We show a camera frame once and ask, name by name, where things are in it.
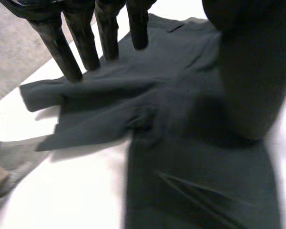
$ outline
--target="robotic hand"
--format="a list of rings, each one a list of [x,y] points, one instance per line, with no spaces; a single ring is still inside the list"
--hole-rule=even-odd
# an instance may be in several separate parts
[[[0,0],[39,33],[70,83],[82,73],[61,30],[65,15],[87,70],[100,66],[90,27],[95,11],[106,60],[119,56],[116,16],[126,4],[136,50],[148,44],[147,10],[156,0]],[[219,68],[231,129],[253,140],[275,121],[286,95],[286,0],[202,0],[210,22],[223,32]]]
[[[106,60],[119,56],[116,16],[126,4],[135,49],[148,43],[147,10],[156,0],[0,0],[17,17],[25,18],[38,32],[62,73],[72,84],[82,80],[80,68],[61,30],[61,12],[86,70],[100,66],[90,22],[95,11]]]

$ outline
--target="cloth garment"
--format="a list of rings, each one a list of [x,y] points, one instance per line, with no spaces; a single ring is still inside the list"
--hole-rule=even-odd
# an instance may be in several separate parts
[[[45,137],[15,142],[0,142],[0,168],[6,177],[0,183],[0,208],[16,185],[36,168],[48,155],[47,151],[35,152]]]
[[[20,87],[29,111],[61,105],[39,151],[99,144],[133,133],[126,229],[279,229],[275,175],[263,140],[231,131],[210,22],[150,15],[146,50],[130,35],[120,59],[101,60],[84,83]]]

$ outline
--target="white table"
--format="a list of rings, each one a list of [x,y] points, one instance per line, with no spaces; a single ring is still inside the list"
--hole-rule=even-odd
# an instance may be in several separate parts
[[[150,13],[177,20],[189,17],[206,19],[200,0],[158,0]],[[125,8],[118,16],[118,23],[120,40],[129,31]],[[93,25],[92,29],[101,56],[97,25]],[[71,43],[71,49],[84,71],[74,43]],[[51,59],[23,84],[61,76],[60,69]],[[0,141],[18,141],[51,134],[58,121],[58,112],[59,107],[28,112],[16,88],[0,101]],[[0,211],[0,229],[123,228],[126,151],[130,141],[127,138],[111,145],[51,152],[17,186]],[[286,228],[286,102],[267,142],[275,164]],[[61,154],[64,154],[63,159],[57,159]]]

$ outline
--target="black robotic finger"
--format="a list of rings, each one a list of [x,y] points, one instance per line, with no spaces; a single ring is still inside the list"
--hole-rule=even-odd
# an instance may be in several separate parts
[[[94,8],[95,3],[91,0],[67,0],[63,8],[68,28],[79,51],[82,63],[88,71],[95,70],[100,66],[94,34],[90,26]]]
[[[38,32],[68,81],[72,84],[79,83],[82,80],[82,72],[62,33],[61,17],[51,18],[46,21],[28,21],[34,30]]]
[[[130,33],[136,50],[145,49],[148,45],[147,10],[155,2],[156,0],[127,0]]]
[[[62,1],[0,0],[0,3],[17,17],[28,20],[70,83],[82,80],[81,70],[61,30]]]
[[[99,28],[102,50],[107,61],[119,57],[118,23],[116,16],[125,5],[125,0],[97,0],[95,17]]]

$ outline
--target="gray floor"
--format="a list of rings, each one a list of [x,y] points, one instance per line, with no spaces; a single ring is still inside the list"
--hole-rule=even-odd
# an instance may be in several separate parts
[[[72,37],[62,19],[62,29],[71,42]],[[28,22],[14,16],[0,3],[0,99],[50,58],[49,51]]]

